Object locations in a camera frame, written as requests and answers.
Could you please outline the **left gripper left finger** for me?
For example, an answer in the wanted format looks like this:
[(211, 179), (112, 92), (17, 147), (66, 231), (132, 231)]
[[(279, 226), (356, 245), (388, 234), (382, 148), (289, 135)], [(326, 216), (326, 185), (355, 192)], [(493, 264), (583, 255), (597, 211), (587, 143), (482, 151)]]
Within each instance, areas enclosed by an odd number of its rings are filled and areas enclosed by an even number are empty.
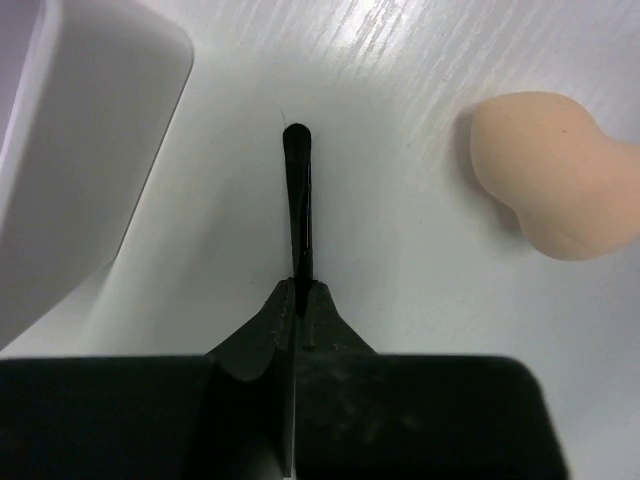
[(280, 434), (279, 368), (291, 280), (206, 354), (7, 359), (5, 479), (197, 479), (221, 475), (252, 432)]

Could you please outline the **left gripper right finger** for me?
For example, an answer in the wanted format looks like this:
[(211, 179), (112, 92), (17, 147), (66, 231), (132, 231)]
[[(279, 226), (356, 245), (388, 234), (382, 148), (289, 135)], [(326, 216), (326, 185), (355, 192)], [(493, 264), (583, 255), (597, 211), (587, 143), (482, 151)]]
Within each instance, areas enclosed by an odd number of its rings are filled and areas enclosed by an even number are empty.
[(379, 354), (308, 295), (297, 354), (301, 479), (565, 479), (542, 388), (500, 356)]

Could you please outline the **black thin eyeliner brush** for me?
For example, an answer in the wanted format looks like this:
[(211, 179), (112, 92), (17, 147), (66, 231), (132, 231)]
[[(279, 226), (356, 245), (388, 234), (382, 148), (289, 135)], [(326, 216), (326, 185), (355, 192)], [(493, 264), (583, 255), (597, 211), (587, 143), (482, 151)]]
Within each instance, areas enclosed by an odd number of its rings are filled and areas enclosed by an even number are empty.
[(305, 316), (313, 282), (312, 136), (303, 124), (287, 126), (282, 135), (289, 205), (296, 315)]

